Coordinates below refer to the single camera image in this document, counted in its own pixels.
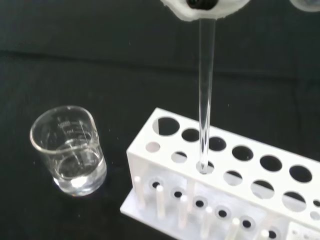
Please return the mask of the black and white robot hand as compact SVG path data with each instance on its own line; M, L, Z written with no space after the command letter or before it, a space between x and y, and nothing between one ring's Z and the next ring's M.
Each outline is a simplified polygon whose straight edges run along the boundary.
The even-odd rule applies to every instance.
M180 20L221 19L238 12L248 0L162 0Z

